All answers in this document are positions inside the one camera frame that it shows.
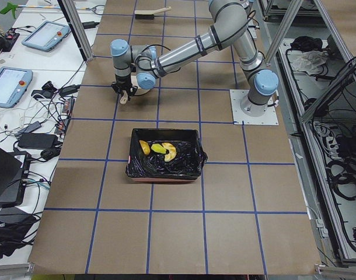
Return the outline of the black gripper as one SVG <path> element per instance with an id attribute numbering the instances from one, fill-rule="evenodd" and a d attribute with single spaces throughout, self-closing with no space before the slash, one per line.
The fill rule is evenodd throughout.
<path id="1" fill-rule="evenodd" d="M 131 100 L 138 90 L 138 87 L 133 86 L 131 83 L 131 74 L 127 76 L 116 75 L 116 81 L 111 84 L 111 87 L 115 93 L 121 96 L 123 95 L 123 90 L 125 90 L 128 94 L 127 100 Z"/>

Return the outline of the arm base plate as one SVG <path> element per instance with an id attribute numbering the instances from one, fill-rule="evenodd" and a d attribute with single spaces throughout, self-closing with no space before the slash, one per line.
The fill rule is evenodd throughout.
<path id="1" fill-rule="evenodd" d="M 255 105 L 248 99 L 248 90 L 230 89 L 233 123 L 235 125 L 271 125 L 278 126 L 273 98 L 264 105 Z"/>

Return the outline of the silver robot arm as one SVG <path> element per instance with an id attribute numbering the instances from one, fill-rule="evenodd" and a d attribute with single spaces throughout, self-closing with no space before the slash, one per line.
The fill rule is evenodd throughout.
<path id="1" fill-rule="evenodd" d="M 247 113 L 254 107 L 265 107 L 279 80 L 266 68 L 264 56 L 248 31 L 251 19 L 248 1 L 209 1 L 208 9 L 214 20 L 208 31 L 161 56 L 157 55 L 155 45 L 129 45 L 123 39 L 113 40 L 110 44 L 116 78 L 111 85 L 113 90 L 130 98 L 137 89 L 150 90 L 157 79 L 213 51 L 232 46 L 250 86 L 242 107 Z"/>

